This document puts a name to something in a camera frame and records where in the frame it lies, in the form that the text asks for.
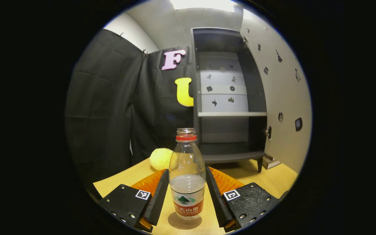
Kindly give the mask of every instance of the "cabinet door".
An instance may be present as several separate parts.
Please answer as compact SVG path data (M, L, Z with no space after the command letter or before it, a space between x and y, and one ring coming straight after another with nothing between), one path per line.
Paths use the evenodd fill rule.
M272 127L265 153L299 172L307 155L312 127L311 101L303 70L282 36L246 9L240 35L246 38L265 91L267 127ZM296 120L301 121L301 128L296 128Z

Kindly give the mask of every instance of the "black fabric backdrop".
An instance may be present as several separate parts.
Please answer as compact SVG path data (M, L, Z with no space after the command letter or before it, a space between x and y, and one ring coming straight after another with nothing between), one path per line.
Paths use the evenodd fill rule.
M162 71L163 53L180 49L186 55L177 68ZM190 49L143 58L136 46L103 29L83 52L69 85L65 125L79 176L96 197L93 182L143 161L156 148L173 150L176 129L194 126L194 109L178 103L175 84L192 78Z

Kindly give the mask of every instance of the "water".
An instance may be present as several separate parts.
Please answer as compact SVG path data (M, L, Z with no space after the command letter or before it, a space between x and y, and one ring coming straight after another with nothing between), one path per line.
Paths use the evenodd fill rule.
M171 180L169 184L175 207L183 208L186 211L197 208L197 213L193 213L193 216L188 216L187 212L176 209L176 214L180 218L193 220L200 217L205 183L206 180L203 177L194 174L179 175Z

